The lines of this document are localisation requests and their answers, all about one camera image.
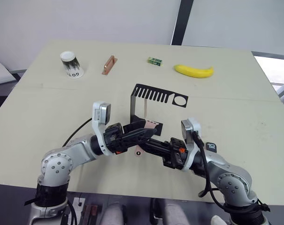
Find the small box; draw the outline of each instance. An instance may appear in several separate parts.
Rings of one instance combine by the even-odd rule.
[[[153,65],[157,65],[157,66],[161,66],[162,64],[162,61],[159,60],[159,59],[156,59],[156,58],[152,58],[152,57],[149,57],[148,60],[147,60],[149,63],[153,64]]]

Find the cup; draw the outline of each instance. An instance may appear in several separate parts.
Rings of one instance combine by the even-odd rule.
[[[65,51],[60,54],[60,57],[69,78],[79,78],[84,74],[74,52]]]

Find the table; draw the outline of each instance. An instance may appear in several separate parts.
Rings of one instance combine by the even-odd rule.
[[[75,52],[83,77],[66,76],[59,58],[65,50]],[[112,54],[118,61],[102,75]],[[147,63],[149,56],[162,59],[163,66]],[[213,66],[215,73],[191,78],[174,71],[175,64]],[[94,101],[112,104],[110,124],[128,124],[136,83],[189,96],[186,108],[148,101],[148,118],[164,124],[157,139],[182,139],[180,121],[195,117],[203,140],[216,143],[227,161],[248,170],[262,201],[284,205],[284,105],[251,52],[222,48],[50,42],[0,108],[0,184],[36,187],[43,155],[62,146],[91,117]],[[91,125],[76,136],[87,133]],[[197,196],[204,185],[191,172],[166,168],[150,154],[136,157],[130,149],[78,167],[68,190],[210,202],[208,195]]]

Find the orange button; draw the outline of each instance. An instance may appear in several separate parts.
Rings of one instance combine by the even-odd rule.
[[[179,148],[179,152],[180,152],[180,153],[184,153],[184,152],[185,152],[185,149],[184,149],[184,148]]]

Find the white wall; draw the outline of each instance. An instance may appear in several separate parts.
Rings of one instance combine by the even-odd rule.
[[[284,55],[284,0],[194,0],[183,45]]]
[[[0,0],[0,62],[27,68],[51,39],[168,45],[180,0]]]

